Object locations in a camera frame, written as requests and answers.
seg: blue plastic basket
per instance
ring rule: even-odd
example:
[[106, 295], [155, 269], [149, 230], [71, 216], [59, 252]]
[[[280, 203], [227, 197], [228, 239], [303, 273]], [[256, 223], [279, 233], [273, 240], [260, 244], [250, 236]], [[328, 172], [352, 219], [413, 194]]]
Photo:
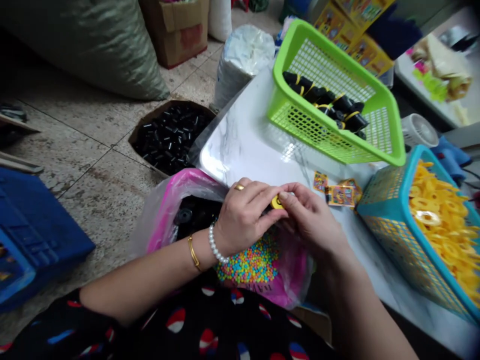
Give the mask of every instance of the blue plastic basket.
[[[409, 193], [419, 159], [432, 162], [430, 172], [457, 188], [435, 155], [427, 147], [418, 145], [404, 166], [387, 166], [373, 176], [357, 211], [414, 289], [478, 325], [480, 310], [457, 283], [410, 214]], [[480, 226], [480, 216], [471, 204], [466, 201], [464, 205], [468, 209], [466, 223]], [[480, 253], [478, 245], [474, 248], [477, 254]]]
[[84, 261], [95, 244], [42, 181], [0, 168], [0, 313]]

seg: woman's left hand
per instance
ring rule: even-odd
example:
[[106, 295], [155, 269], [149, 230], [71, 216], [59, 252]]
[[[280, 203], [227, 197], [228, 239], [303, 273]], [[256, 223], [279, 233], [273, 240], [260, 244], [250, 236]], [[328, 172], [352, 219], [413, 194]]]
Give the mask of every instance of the woman's left hand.
[[[244, 188], [238, 190], [235, 188], [237, 185]], [[282, 191], [279, 186], [252, 181], [247, 177], [231, 186], [213, 230], [216, 247], [224, 257], [248, 249], [273, 224], [288, 217], [284, 209], [272, 209], [262, 215], [275, 195]]]

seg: pink plastic bag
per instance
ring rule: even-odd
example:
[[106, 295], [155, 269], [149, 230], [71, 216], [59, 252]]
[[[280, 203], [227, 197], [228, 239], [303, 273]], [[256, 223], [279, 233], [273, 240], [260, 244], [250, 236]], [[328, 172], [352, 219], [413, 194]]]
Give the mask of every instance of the pink plastic bag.
[[[182, 200], [190, 195], [222, 202], [227, 189], [199, 169], [184, 169], [162, 181], [145, 200], [142, 215], [131, 235], [136, 256], [143, 256], [173, 243], [178, 228], [174, 219]], [[233, 283], [263, 295], [273, 303], [293, 309], [305, 299], [313, 272], [313, 261], [307, 251], [287, 231], [276, 231], [279, 259], [275, 262], [278, 275], [268, 283]]]

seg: white fan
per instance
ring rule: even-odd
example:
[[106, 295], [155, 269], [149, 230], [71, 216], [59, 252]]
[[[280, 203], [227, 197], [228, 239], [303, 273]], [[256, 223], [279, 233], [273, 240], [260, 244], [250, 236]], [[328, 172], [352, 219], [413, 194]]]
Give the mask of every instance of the white fan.
[[405, 144], [414, 147], [425, 145], [434, 148], [439, 144], [439, 136], [432, 125], [418, 114], [410, 114], [401, 120], [401, 131]]

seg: floor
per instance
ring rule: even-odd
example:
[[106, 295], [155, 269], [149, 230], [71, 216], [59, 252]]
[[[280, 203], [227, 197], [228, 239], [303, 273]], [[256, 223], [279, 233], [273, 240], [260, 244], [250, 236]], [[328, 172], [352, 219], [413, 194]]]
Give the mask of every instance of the floor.
[[[270, 0], [260, 13], [232, 10], [232, 26], [250, 23], [270, 34], [282, 0]], [[171, 97], [208, 106], [213, 99], [223, 44], [161, 74]], [[0, 315], [0, 345], [11, 341], [55, 298], [115, 269], [129, 255], [129, 236], [144, 198], [162, 179], [138, 161], [128, 138], [137, 121], [162, 102], [129, 101], [49, 66], [24, 68], [2, 102], [23, 107], [39, 133], [6, 150], [44, 166], [40, 179], [96, 244], [87, 261], [45, 287], [16, 310]]]

